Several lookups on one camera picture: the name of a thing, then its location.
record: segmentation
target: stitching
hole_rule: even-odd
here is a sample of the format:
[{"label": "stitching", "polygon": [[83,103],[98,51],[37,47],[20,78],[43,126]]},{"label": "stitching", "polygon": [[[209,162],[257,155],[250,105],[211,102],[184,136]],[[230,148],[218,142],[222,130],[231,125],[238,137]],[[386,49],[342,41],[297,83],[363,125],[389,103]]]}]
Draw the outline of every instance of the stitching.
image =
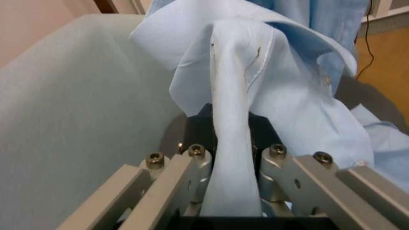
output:
[{"label": "stitching", "polygon": [[270,53],[269,51],[270,51],[270,48],[271,48],[271,46],[273,44],[273,40],[274,40],[273,37],[275,37],[275,32],[272,29],[271,33],[270,33],[270,41],[269,41],[269,43],[267,45],[267,49],[266,49],[266,52],[264,54],[263,62],[261,64],[260,68],[257,70],[257,72],[250,78],[249,83],[247,83],[247,90],[246,91],[249,91],[249,88],[252,86],[252,84],[255,82],[255,80],[260,76],[261,71],[264,69],[264,67],[265,67],[265,65],[267,63],[267,57],[268,57],[268,55]]}]

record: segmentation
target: blue fabric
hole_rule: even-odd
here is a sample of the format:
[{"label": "blue fabric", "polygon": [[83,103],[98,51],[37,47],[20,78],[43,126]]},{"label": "blue fabric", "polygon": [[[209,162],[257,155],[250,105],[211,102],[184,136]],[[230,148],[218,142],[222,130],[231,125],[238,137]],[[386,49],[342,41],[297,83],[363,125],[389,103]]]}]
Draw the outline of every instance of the blue fabric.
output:
[{"label": "blue fabric", "polygon": [[[326,35],[352,51],[367,0],[249,0]],[[340,82],[343,61],[334,53],[318,59],[323,75],[330,76],[332,93]]]},{"label": "blue fabric", "polygon": [[409,193],[409,136],[392,123],[380,121],[361,104],[351,113],[369,134],[375,170]]}]

